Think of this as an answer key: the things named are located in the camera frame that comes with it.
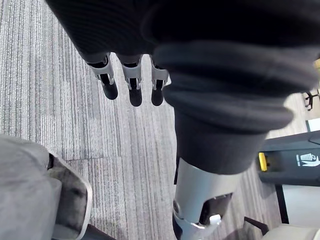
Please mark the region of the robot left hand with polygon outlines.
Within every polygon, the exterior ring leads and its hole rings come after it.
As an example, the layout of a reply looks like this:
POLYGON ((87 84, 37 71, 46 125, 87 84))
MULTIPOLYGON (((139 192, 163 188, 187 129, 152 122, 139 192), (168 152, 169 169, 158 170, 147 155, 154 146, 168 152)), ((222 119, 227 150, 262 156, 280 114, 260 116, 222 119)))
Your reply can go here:
POLYGON ((223 218, 268 133, 293 119, 285 107, 318 83, 317 0, 49 0, 75 48, 117 96, 110 53, 130 101, 141 104, 141 57, 174 109, 177 140, 172 225, 201 240, 223 218))

